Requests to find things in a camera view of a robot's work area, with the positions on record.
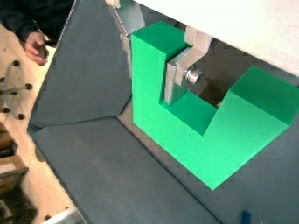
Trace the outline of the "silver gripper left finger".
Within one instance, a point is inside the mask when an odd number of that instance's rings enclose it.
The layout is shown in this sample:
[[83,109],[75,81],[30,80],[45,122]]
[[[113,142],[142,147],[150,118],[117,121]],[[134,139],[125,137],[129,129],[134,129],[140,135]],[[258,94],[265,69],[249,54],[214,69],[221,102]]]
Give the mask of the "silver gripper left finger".
[[105,0],[106,7],[120,32],[122,50],[126,56],[126,65],[130,66],[130,34],[145,27],[140,4],[133,0]]

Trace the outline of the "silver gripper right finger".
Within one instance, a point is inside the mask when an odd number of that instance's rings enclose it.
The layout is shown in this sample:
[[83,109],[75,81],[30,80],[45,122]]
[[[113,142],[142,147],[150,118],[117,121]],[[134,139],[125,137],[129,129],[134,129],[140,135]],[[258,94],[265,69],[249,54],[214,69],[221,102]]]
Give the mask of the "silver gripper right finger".
[[201,70],[194,66],[206,54],[210,36],[190,26],[185,27],[184,42],[190,45],[166,63],[162,100],[172,105],[184,95],[186,84],[196,84]]

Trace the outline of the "person's dark sleeve forearm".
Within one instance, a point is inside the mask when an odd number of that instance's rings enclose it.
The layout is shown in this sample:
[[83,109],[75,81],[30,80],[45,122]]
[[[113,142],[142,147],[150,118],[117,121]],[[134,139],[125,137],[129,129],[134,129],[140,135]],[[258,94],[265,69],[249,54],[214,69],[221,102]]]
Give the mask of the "person's dark sleeve forearm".
[[0,0],[0,24],[27,42],[39,33],[51,42],[58,40],[74,0]]

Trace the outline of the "person's hand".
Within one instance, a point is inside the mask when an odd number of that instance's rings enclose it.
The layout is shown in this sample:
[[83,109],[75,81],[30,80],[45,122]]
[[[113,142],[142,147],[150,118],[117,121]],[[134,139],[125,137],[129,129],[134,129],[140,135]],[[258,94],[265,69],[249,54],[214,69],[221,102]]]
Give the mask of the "person's hand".
[[25,56],[34,62],[38,66],[46,64],[47,60],[43,58],[43,43],[45,37],[39,32],[31,32],[27,35],[23,45]]

